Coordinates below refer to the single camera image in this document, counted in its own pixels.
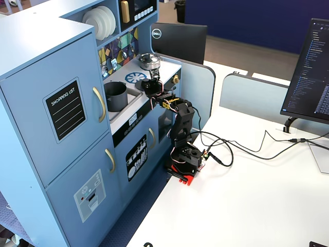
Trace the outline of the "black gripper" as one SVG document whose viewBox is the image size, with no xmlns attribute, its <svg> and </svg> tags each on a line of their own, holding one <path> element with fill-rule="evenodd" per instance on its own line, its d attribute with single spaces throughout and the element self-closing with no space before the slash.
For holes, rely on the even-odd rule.
<svg viewBox="0 0 329 247">
<path fill-rule="evenodd" d="M 163 84 L 158 79 L 144 79 L 136 83 L 136 89 L 144 91 L 149 98 L 156 98 L 164 93 Z"/>
</svg>

